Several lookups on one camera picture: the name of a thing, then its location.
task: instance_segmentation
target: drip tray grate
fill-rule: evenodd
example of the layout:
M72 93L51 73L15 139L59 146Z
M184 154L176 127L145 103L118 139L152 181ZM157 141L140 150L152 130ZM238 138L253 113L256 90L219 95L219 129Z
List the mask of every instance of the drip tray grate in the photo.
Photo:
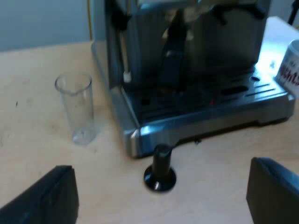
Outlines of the drip tray grate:
M203 77L186 86L184 90L168 94L159 93L157 89L125 90L125 94L139 124L144 126L226 105L250 104L285 93L270 77L262 76L257 70Z

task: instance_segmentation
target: black object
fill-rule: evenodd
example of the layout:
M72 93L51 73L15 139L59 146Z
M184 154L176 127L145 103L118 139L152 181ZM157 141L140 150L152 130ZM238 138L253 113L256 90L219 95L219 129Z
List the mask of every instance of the black object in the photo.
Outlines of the black object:
M296 15L297 15L297 12L299 10L299 0L295 0L292 4L292 7L293 7L293 10L292 10L291 16L290 16L289 21L288 21L288 23L290 25L293 25L294 20L295 20Z
M299 223L299 177L269 158L253 158L247 202L255 224Z
M0 224L75 224L78 207L74 169L57 166L0 209Z
M223 13L229 12L233 9L239 9L252 14L256 19L262 20L266 18L266 13L263 12L256 3L254 4L228 4L213 7L213 14L219 20L221 25L226 25L228 21L224 18Z
M178 10L168 28L168 38L162 51L162 65L158 79L159 89L176 90L178 88L187 31L184 12Z
M171 190L177 178L170 167L172 148L168 145L157 145L154 150L154 161L144 172L146 186L156 192Z

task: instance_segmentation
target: white mug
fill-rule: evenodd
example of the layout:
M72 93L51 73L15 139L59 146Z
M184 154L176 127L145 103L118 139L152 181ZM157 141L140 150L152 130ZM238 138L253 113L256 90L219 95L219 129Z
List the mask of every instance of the white mug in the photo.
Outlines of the white mug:
M299 39L289 44L275 80L299 98Z

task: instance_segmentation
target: white wall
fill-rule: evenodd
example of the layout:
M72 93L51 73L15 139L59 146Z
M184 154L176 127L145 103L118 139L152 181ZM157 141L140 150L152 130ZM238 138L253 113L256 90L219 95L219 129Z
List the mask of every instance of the white wall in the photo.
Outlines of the white wall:
M270 16L279 16L281 19L288 21L292 12L292 3L294 0L272 0ZM295 26L299 25L299 14L294 22Z
M0 51L89 40L86 0L0 1Z

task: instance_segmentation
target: clear plastic cup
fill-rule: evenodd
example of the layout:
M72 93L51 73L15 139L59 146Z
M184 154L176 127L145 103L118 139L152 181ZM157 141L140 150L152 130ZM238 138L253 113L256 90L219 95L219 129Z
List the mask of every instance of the clear plastic cup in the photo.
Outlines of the clear plastic cup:
M96 136L92 78L86 73L64 73L56 79L55 88L60 92L73 142L87 145Z

